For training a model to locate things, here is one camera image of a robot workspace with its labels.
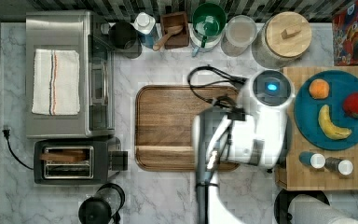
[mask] toaster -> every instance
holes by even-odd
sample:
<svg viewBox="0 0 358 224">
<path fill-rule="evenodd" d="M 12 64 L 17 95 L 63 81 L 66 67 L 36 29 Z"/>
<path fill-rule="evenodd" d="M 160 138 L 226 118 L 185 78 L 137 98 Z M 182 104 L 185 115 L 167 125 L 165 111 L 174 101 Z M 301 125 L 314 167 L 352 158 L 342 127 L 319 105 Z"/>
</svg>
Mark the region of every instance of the toaster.
<svg viewBox="0 0 358 224">
<path fill-rule="evenodd" d="M 87 10 L 42 11 L 26 16 L 26 135 L 28 138 L 89 138 L 113 135 L 113 47 L 102 29 L 107 21 Z M 36 49 L 75 50 L 79 54 L 76 115 L 32 112 Z"/>
<path fill-rule="evenodd" d="M 77 161 L 58 160 L 65 154 L 81 154 Z M 103 184 L 128 169 L 128 152 L 116 137 L 48 139 L 34 145 L 34 182 L 44 185 Z"/>
</svg>

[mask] wooden lid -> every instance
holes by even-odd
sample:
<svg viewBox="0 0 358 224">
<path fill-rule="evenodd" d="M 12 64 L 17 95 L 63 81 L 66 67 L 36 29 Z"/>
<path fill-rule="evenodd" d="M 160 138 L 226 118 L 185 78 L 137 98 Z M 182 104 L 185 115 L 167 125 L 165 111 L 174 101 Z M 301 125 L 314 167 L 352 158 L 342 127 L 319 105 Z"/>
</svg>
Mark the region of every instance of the wooden lid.
<svg viewBox="0 0 358 224">
<path fill-rule="evenodd" d="M 266 38 L 269 48 L 282 57 L 296 57 L 302 54 L 312 39 L 308 21 L 295 12 L 283 12 L 268 23 Z"/>
</svg>

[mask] cereal box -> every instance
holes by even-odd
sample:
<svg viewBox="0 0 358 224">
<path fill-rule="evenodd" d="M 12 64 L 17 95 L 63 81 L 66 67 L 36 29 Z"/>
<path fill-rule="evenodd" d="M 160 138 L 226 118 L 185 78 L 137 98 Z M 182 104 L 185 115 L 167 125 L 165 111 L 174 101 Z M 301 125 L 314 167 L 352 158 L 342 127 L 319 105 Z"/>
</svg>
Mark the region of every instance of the cereal box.
<svg viewBox="0 0 358 224">
<path fill-rule="evenodd" d="M 358 64 L 358 1 L 333 19 L 335 65 Z"/>
</svg>

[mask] striped towel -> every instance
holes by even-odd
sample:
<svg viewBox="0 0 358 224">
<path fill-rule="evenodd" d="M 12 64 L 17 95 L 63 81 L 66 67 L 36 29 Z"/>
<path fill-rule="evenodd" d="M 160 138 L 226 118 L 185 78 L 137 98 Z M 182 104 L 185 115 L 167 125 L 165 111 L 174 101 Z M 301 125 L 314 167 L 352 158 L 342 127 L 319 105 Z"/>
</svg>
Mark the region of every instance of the striped towel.
<svg viewBox="0 0 358 224">
<path fill-rule="evenodd" d="M 78 114 L 80 111 L 78 86 L 79 55 L 76 51 L 36 50 L 33 113 Z"/>
</svg>

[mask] banana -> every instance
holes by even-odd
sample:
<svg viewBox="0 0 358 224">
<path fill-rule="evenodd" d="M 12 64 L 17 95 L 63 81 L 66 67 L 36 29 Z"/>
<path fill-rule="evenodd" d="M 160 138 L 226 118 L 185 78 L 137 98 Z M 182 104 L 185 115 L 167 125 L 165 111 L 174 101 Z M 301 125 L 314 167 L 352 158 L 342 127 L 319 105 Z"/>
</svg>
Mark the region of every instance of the banana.
<svg viewBox="0 0 358 224">
<path fill-rule="evenodd" d="M 328 105 L 322 106 L 319 111 L 318 121 L 322 131 L 324 131 L 324 134 L 330 139 L 345 139 L 351 135 L 351 129 L 341 128 L 334 125 L 330 119 L 330 108 Z"/>
</svg>

